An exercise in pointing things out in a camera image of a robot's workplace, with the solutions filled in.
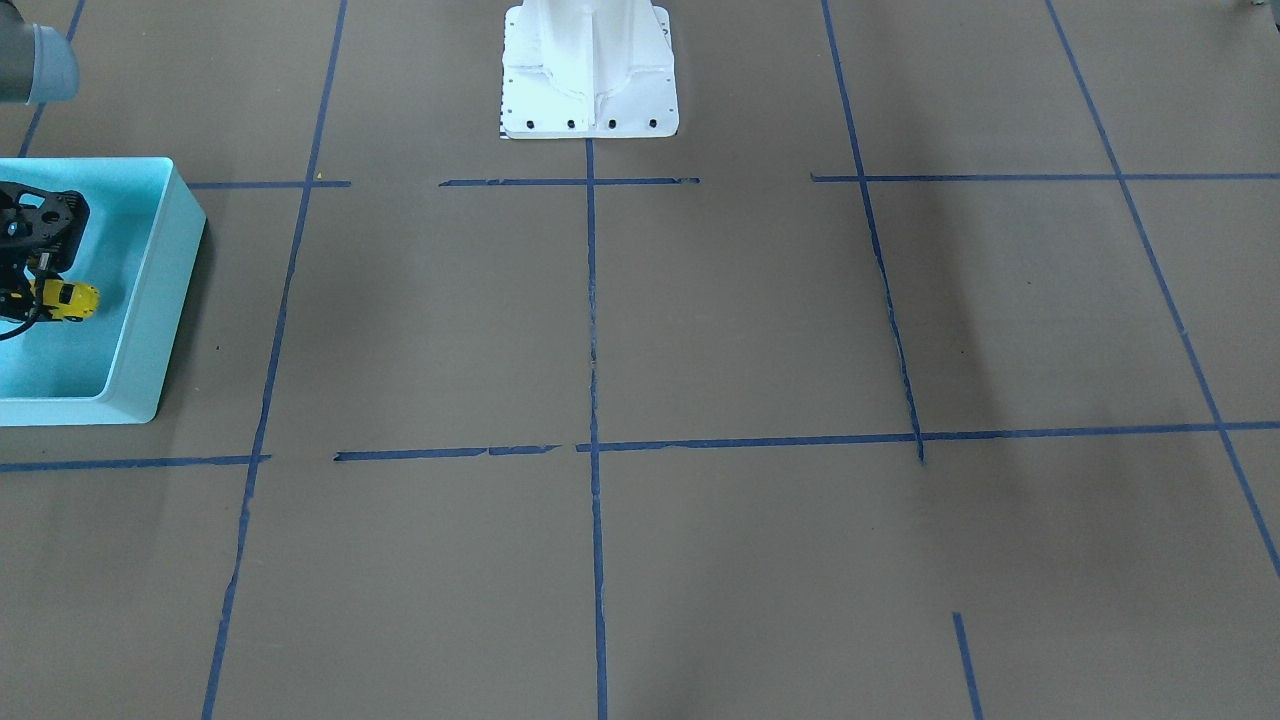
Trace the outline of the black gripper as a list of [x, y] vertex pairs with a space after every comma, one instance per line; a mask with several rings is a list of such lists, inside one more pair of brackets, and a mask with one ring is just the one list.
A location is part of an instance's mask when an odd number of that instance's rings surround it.
[[38, 320], [36, 293], [28, 274], [28, 255], [1, 256], [1, 319], [8, 323]]

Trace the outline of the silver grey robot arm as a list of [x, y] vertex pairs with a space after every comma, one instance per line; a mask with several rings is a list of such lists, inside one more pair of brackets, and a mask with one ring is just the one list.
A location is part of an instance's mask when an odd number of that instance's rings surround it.
[[[81, 74], [70, 42], [52, 27], [28, 22], [13, 1], [1, 5], [3, 102], [73, 99]], [[3, 319], [14, 325], [4, 340], [54, 320], [46, 290], [74, 263], [88, 217], [81, 193], [3, 182]]]

